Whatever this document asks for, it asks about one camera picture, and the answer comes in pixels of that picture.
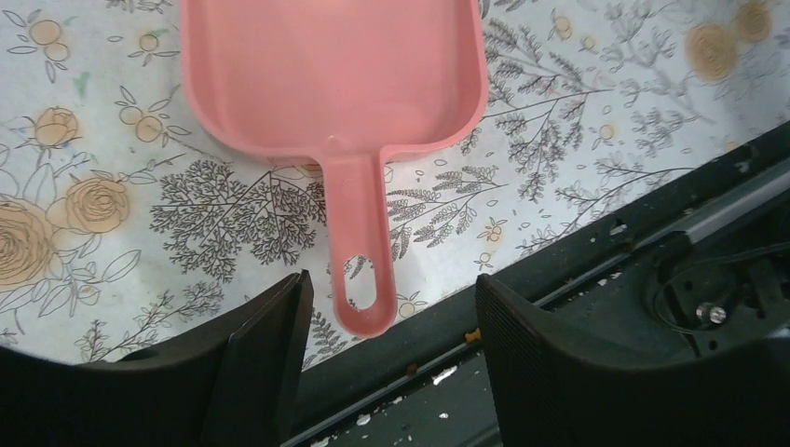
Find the pink dustpan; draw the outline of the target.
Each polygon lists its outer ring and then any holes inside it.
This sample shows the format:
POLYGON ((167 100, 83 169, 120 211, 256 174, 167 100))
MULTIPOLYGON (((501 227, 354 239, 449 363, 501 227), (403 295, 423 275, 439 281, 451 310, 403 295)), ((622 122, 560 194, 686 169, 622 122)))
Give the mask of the pink dustpan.
POLYGON ((183 1, 184 93, 225 146, 322 170, 334 312, 397 314, 384 167, 460 142, 488 98, 475 1, 183 1))

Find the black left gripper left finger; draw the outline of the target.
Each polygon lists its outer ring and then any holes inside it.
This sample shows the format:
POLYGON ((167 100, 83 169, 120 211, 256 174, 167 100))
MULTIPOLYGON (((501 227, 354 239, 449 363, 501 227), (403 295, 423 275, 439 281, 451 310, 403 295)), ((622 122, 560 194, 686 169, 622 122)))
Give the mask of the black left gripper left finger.
POLYGON ((5 446, 278 446, 293 426, 314 291, 289 275, 248 303, 107 362, 1 351, 5 446))

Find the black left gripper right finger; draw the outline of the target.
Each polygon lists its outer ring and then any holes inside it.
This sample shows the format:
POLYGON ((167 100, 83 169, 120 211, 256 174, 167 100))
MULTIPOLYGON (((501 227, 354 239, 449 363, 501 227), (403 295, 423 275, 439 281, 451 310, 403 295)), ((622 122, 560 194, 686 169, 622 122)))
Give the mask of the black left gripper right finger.
POLYGON ((785 446, 789 341, 666 362, 576 328, 488 275, 475 305, 507 446, 785 446))

